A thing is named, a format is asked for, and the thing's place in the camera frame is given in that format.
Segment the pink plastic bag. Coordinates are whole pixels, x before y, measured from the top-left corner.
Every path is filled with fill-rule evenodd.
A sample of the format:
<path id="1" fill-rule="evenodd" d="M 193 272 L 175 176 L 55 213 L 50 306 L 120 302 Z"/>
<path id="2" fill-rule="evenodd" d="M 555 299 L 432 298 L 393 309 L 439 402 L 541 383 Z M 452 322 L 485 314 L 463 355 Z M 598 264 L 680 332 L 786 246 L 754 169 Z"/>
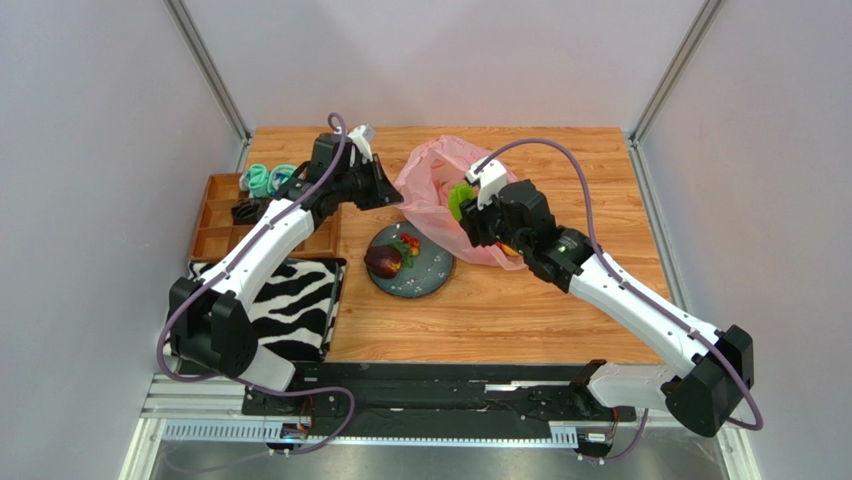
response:
<path id="1" fill-rule="evenodd" d="M 461 261 L 523 270 L 521 257 L 508 255 L 498 246 L 473 247 L 449 208 L 452 187 L 463 184 L 470 167 L 488 155 L 487 150 L 452 135 L 416 147 L 394 181 L 403 196 L 397 208 L 428 239 Z"/>

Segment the red berry sprig with leaves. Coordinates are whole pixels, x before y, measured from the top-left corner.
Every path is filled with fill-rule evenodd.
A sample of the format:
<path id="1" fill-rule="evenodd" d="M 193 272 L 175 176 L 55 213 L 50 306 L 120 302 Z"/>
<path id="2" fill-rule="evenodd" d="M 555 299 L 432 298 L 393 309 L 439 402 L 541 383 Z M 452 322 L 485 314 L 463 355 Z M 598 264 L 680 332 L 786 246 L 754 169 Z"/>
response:
<path id="1" fill-rule="evenodd" d="M 413 267 L 414 259 L 420 254 L 420 239 L 418 237 L 403 233 L 399 238 L 392 240 L 389 245 L 401 254 L 403 267 Z"/>

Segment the dark purple fruit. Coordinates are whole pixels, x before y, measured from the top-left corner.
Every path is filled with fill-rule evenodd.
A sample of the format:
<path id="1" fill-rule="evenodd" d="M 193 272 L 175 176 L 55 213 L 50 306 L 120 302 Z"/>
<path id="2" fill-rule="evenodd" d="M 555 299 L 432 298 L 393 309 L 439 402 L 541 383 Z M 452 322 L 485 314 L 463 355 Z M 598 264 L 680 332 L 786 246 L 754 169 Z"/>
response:
<path id="1" fill-rule="evenodd" d="M 376 277 L 393 279 L 403 266 L 403 255 L 393 246 L 371 246 L 365 253 L 364 263 L 368 271 Z"/>

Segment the yellow peach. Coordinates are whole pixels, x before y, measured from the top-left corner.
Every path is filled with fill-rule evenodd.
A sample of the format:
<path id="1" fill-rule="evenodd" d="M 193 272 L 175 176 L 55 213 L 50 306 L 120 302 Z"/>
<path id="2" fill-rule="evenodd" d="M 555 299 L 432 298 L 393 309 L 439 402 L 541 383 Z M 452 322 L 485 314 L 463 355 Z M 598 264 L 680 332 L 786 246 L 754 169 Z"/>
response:
<path id="1" fill-rule="evenodd" d="M 518 257 L 518 256 L 520 256 L 520 253 L 518 251 L 516 251 L 515 249 L 513 249 L 512 247 L 510 247 L 509 245 L 506 245 L 502 242 L 498 242 L 497 246 L 501 249 L 501 251 L 507 257 Z"/>

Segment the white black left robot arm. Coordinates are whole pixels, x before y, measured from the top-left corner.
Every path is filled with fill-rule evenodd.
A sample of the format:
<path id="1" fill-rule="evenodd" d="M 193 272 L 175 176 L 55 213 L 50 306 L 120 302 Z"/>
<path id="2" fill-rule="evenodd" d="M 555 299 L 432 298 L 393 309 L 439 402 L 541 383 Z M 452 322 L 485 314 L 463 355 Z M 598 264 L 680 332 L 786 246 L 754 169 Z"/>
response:
<path id="1" fill-rule="evenodd" d="M 374 135 L 369 125 L 319 135 L 310 160 L 277 189 L 237 246 L 199 278 L 172 285 L 161 344 L 217 375 L 285 391 L 296 368 L 261 345 L 249 309 L 288 255 L 341 205 L 366 211 L 402 202 L 372 151 Z"/>

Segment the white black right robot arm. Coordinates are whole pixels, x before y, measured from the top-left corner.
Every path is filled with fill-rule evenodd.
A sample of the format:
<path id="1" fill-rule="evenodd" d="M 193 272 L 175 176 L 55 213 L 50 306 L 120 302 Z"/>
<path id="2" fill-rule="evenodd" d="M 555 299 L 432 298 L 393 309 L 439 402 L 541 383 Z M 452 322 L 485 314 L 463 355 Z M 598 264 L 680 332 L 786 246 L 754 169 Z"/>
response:
<path id="1" fill-rule="evenodd" d="M 582 383 L 598 403 L 666 410 L 703 437 L 734 421 L 754 384 L 754 344 L 744 329 L 721 330 L 643 285 L 588 235 L 557 224 L 528 180 L 488 201 L 467 195 L 457 208 L 472 245 L 515 251 L 537 278 L 593 305 L 663 360 L 659 369 L 609 361 L 595 367 Z"/>

